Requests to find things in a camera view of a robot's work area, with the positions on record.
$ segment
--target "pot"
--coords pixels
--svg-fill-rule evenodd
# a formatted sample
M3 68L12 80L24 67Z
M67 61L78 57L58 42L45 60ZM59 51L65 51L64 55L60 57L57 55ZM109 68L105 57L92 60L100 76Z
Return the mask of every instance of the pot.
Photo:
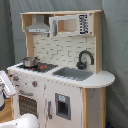
M25 67L37 66L39 59L37 57L26 57L22 60Z

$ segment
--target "toy kitchen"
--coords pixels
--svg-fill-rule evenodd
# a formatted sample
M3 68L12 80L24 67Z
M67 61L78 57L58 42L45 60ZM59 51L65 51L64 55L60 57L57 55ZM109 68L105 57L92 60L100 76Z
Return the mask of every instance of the toy kitchen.
M102 11L27 12L21 18L26 58L38 59L8 68L17 88L14 118L32 113L40 128L105 128L106 86L115 77L102 70Z

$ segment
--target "cabinet door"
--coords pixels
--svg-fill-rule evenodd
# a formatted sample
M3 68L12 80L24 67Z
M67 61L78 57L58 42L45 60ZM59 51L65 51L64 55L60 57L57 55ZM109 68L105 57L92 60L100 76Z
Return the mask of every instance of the cabinet door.
M67 37L92 33L92 15L76 14L49 18L50 37Z
M37 116L41 128L44 128L44 99L43 93L34 89L19 86L17 94L13 97L14 118L31 113Z
M80 88L47 81L46 128L82 128L81 93Z

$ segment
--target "gray faucet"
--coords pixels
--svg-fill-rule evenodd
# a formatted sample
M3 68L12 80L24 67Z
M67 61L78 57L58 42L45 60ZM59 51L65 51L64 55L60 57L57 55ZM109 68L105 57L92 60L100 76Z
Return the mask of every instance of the gray faucet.
M86 62L85 63L81 62L81 57L83 54L88 54L91 59L91 65L94 65L94 58L93 58L92 54L89 51L84 50L79 54L79 62L76 65L78 67L78 69L81 69L81 70L83 70L87 67Z

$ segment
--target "gray curtain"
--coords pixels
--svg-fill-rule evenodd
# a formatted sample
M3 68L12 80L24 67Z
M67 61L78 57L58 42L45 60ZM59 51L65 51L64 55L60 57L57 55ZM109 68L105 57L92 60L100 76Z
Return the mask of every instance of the gray curtain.
M103 69L116 77L107 87L107 121L114 128L128 126L128 1L127 0L10 0L15 62L26 56L21 12L104 10Z
M0 0L0 70L15 62L10 6L6 0Z

